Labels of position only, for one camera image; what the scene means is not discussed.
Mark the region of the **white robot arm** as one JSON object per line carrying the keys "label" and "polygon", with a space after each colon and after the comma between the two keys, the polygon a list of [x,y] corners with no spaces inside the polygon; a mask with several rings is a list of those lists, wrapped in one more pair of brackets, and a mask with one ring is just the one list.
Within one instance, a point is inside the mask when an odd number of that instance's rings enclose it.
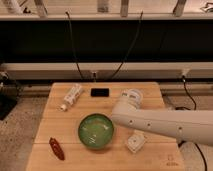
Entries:
{"label": "white robot arm", "polygon": [[122,126],[213,146],[213,111],[142,109],[142,92],[124,90],[111,118]]}

